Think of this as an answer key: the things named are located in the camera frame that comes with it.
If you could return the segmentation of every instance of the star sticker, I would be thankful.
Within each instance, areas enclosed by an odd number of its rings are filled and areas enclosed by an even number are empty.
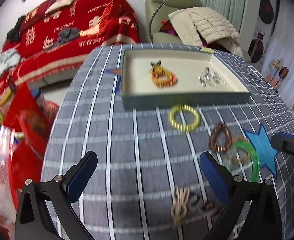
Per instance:
[[[120,91],[121,68],[107,69],[106,72],[109,74],[116,74],[117,75],[117,83],[116,83],[116,87],[115,87],[115,93]]]
[[[266,166],[277,179],[275,157],[278,154],[278,151],[271,147],[265,127],[260,124],[258,134],[246,130],[244,130],[244,133],[246,134],[246,137],[250,143],[256,149],[260,167],[262,168]]]

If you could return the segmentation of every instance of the red blanket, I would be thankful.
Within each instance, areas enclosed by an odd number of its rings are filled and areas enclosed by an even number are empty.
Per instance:
[[[112,0],[78,0],[71,7],[63,9],[58,18],[51,17],[49,21],[44,19],[30,27],[29,30],[34,28],[35,31],[32,43],[30,37],[27,37],[28,30],[23,33],[19,44],[6,43],[3,51],[15,47],[22,57],[28,58],[2,76],[0,98],[8,87],[9,76],[13,77],[17,86],[23,82],[34,82],[52,73],[80,67],[97,46],[140,42],[134,11],[125,0],[117,0],[121,3],[122,12],[120,16],[111,19],[106,32],[101,36],[79,37],[49,51],[42,50],[45,41],[54,39],[55,42],[57,34],[64,28],[88,29],[89,21],[95,16],[101,16],[110,1]]]

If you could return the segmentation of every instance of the table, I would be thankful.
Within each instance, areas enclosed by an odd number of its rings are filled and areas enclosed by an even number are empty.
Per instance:
[[[174,185],[199,191],[204,201],[215,194],[202,175],[197,158],[208,150],[208,139],[217,122],[225,122],[234,136],[243,129],[258,131],[260,123],[271,137],[278,131],[294,134],[294,118],[262,76],[242,58],[224,52],[215,55],[248,85],[252,95],[243,105],[198,106],[202,117],[196,131],[173,130],[168,109],[125,112],[119,77],[107,69],[121,68],[126,49],[199,48],[174,44],[135,44],[94,49],[72,81],[59,109],[48,143],[42,181],[65,174],[87,150],[98,156],[98,167],[84,193],[72,206],[96,240],[104,239],[202,239],[216,219],[189,213],[173,229],[170,208]],[[190,116],[180,118],[189,121]],[[277,179],[261,168],[261,179],[270,178],[277,191],[283,234],[289,234],[294,217],[294,158],[279,153]],[[245,177],[247,171],[241,169]],[[237,236],[248,212],[246,203],[231,236]],[[58,232],[67,239],[51,205]]]

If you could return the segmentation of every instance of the metal bolt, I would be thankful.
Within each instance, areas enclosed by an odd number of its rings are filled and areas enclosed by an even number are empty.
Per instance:
[[[265,183],[270,186],[272,184],[271,180],[270,179],[265,179]]]
[[[243,178],[241,176],[236,175],[234,177],[234,180],[237,181],[237,182],[241,182],[243,180]]]
[[[31,184],[31,182],[32,182],[32,179],[26,179],[25,184],[29,185],[29,184]]]
[[[59,181],[61,181],[63,179],[63,176],[62,175],[56,175],[55,177],[54,177],[54,181],[56,181],[56,182],[59,182]]]

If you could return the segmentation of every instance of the tablecloth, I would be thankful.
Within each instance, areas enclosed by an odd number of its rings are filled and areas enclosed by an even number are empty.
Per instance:
[[[126,112],[119,76],[108,69],[121,68],[126,49],[199,48],[174,44],[135,44],[94,49],[73,79],[59,109],[49,139],[42,181],[65,174],[87,150],[97,153],[98,167],[78,202],[76,214],[96,240],[105,239],[202,239],[216,218],[190,212],[181,227],[174,229],[170,208],[174,185],[189,186],[207,203],[215,194],[203,176],[197,159],[208,149],[211,130],[225,122],[233,137],[243,129],[258,132],[260,124],[271,137],[278,131],[294,134],[289,109],[261,75],[241,57],[218,52],[215,56],[235,71],[251,91],[246,104],[197,106],[201,125],[193,132],[172,129],[168,109]],[[180,114],[181,122],[191,116]],[[221,158],[213,154],[221,163]],[[283,234],[293,229],[294,157],[278,153],[277,179],[263,167],[260,180],[274,183],[282,216]],[[246,178],[247,170],[240,167]],[[246,202],[231,237],[238,235],[250,206]],[[67,239],[55,211],[48,204],[58,232]]]

